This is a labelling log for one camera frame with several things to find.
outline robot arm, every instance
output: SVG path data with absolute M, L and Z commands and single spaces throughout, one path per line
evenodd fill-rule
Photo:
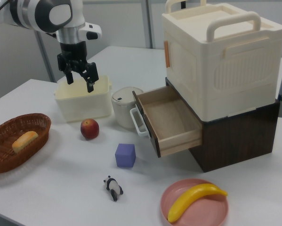
M 87 82 L 88 92 L 98 80 L 95 63 L 86 61 L 86 41 L 102 36 L 100 26 L 86 23 L 82 0 L 0 0 L 0 23 L 54 33 L 60 42 L 58 67 L 73 83 L 72 71 Z

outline wicker basket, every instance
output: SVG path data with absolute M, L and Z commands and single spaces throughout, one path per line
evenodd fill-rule
M 48 140 L 51 120 L 41 113 L 21 115 L 0 125 L 0 173 L 8 172 L 20 166 Z M 38 137 L 19 153 L 15 153 L 12 144 L 28 131 L 35 131 Z

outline toy panda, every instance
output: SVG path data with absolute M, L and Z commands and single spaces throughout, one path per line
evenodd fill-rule
M 123 190 L 121 186 L 119 186 L 117 181 L 111 178 L 111 176 L 108 176 L 108 178 L 104 180 L 104 184 L 107 191 L 111 191 L 113 200 L 116 202 L 118 200 L 117 195 L 123 194 Z

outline brown wooden box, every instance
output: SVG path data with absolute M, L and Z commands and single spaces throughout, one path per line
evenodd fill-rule
M 214 121 L 201 121 L 166 78 L 140 95 L 137 107 L 158 157 L 189 149 L 204 172 L 271 153 L 280 102 Z

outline cream plastic container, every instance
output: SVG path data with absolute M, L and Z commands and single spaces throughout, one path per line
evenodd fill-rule
M 275 102 L 282 25 L 229 4 L 162 15 L 167 78 L 202 121 Z
M 141 89 L 135 87 L 125 87 L 115 92 L 112 96 L 113 111 L 116 116 L 116 120 L 119 125 L 127 129 L 135 127 L 130 116 L 130 110 L 136 105 L 132 91 L 135 91 L 137 95 L 143 93 Z M 135 118 L 137 121 L 136 123 L 140 125 L 140 119 L 138 117 Z
M 62 81 L 55 91 L 55 100 L 67 122 L 106 117 L 112 112 L 111 88 L 106 75 L 99 76 L 91 93 L 88 93 L 83 78 L 74 80 L 71 85 Z

